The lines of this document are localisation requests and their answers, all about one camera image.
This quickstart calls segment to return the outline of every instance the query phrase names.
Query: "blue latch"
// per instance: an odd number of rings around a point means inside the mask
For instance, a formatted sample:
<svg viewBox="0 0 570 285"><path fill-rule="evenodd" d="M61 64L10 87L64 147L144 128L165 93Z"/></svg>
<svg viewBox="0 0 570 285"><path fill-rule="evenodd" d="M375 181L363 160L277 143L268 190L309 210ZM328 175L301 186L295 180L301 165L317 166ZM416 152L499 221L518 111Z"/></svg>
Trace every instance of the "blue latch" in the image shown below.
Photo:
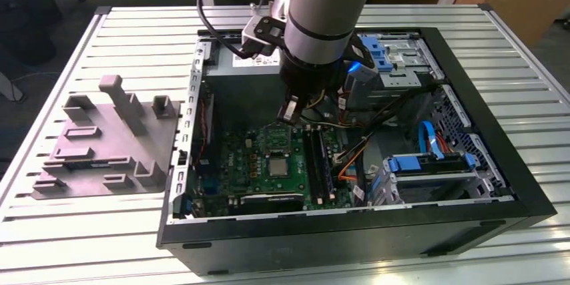
<svg viewBox="0 0 570 285"><path fill-rule="evenodd" d="M464 154L464 161L467 162L470 169L476 167L478 163L472 154Z"/></svg>
<svg viewBox="0 0 570 285"><path fill-rule="evenodd" d="M400 167L400 170L404 172L408 170L422 169L416 156L398 156L395 157L395 161L398 162L398 166Z"/></svg>
<svg viewBox="0 0 570 285"><path fill-rule="evenodd" d="M388 159L388 166L390 166L390 171L392 173L395 173L398 170L400 170L400 167L398 166L398 162L395 161L394 158Z"/></svg>
<svg viewBox="0 0 570 285"><path fill-rule="evenodd" d="M371 52L376 67L380 72L391 72L394 65L386 59L386 47L382 45L376 37L360 36L363 45Z"/></svg>

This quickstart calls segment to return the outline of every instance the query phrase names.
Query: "ram slot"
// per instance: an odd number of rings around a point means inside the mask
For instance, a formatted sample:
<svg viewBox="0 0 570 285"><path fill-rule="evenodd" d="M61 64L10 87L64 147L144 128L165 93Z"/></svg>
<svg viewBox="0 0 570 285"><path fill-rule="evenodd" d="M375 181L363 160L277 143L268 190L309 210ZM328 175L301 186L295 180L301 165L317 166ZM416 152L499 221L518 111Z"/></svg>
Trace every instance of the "ram slot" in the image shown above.
<svg viewBox="0 0 570 285"><path fill-rule="evenodd" d="M304 147L304 160L307 165L307 176L309 179L309 192L311 199L316 204L323 203L323 184L319 179L317 174L317 153L313 149L312 143L312 129L308 129L303 132L303 147Z"/></svg>
<svg viewBox="0 0 570 285"><path fill-rule="evenodd" d="M316 153L317 165L319 165L319 175L320 181L323 183L324 195L328 196L328 200L335 199L335 190L332 185L332 175L331 175L331 165L328 163L328 154L327 148L324 146L323 133L320 130L312 132L312 143Z"/></svg>

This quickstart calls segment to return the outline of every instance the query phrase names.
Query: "slotted aluminum surface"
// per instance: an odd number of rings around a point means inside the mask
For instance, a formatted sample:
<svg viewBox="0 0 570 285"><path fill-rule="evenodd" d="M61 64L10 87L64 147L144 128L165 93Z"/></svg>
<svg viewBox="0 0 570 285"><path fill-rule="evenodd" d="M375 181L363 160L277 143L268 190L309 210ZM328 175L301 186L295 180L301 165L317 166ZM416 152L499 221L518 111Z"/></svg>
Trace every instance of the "slotted aluminum surface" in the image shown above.
<svg viewBox="0 0 570 285"><path fill-rule="evenodd" d="M217 28L241 28L248 7L205 10ZM69 93L97 92L116 73L140 101L183 99L196 31L193 7L113 8L96 15L0 184L0 284L519 284L570 279L570 108L567 93L494 13L476 6L370 6L363 27L438 27L558 215L454 257L197 278L155 248L161 194L36 201L33 173L52 151Z"/></svg>

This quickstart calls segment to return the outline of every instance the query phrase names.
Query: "green circuit board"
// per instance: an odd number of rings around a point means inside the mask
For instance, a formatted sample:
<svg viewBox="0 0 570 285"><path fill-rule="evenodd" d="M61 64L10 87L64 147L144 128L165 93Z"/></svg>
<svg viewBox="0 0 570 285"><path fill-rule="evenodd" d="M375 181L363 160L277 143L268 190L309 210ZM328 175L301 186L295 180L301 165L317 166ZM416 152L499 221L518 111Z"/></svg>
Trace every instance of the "green circuit board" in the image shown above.
<svg viewBox="0 0 570 285"><path fill-rule="evenodd" d="M333 200L316 204L311 196L304 153L304 127L271 124L249 131L223 133L217 195L204 199L208 216L228 214L227 198L256 194L301 194L304 210L352 206L348 188L333 192ZM323 129L323 142L332 162L340 144L336 131Z"/></svg>

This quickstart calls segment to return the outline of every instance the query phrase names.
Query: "motherboard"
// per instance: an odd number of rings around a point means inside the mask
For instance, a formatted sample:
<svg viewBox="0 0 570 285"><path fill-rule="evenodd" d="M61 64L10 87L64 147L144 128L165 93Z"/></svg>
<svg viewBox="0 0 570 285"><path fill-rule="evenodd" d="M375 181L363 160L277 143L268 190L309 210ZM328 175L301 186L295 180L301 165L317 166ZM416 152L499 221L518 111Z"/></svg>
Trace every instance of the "motherboard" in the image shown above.
<svg viewBox="0 0 570 285"><path fill-rule="evenodd" d="M332 175L340 148L335 129L320 126L225 131L219 175L201 182L204 215L351 207Z"/></svg>

